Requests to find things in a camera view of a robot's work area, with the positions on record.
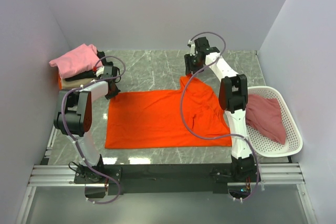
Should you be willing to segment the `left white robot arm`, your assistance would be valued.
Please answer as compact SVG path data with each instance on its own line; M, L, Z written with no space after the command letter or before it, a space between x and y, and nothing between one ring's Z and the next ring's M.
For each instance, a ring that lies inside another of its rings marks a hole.
M104 163L90 132L92 126L92 103L105 97L115 97L120 90L116 83L124 72L118 67L107 65L102 73L90 83L73 89L61 89L54 115L54 127L67 136L80 158L77 173L81 176L93 174L103 176Z

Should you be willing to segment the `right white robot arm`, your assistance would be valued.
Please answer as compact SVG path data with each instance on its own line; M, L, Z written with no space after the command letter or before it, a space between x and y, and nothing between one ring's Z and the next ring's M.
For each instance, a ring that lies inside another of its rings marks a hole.
M190 53L184 56L186 74L191 77L185 85L180 101L181 119L186 129L194 136L203 140L218 140L231 137L231 172L226 177L237 181L245 181L256 175L259 181L260 171L257 155L248 140L246 126L246 108L248 103L247 77L235 71L223 58L225 49L221 51L210 46L206 37L199 34L188 41ZM202 137L193 132L185 122L183 115L183 99L188 86L196 76L205 69L211 69L221 82L219 90L219 105L228 119L230 133L218 137Z

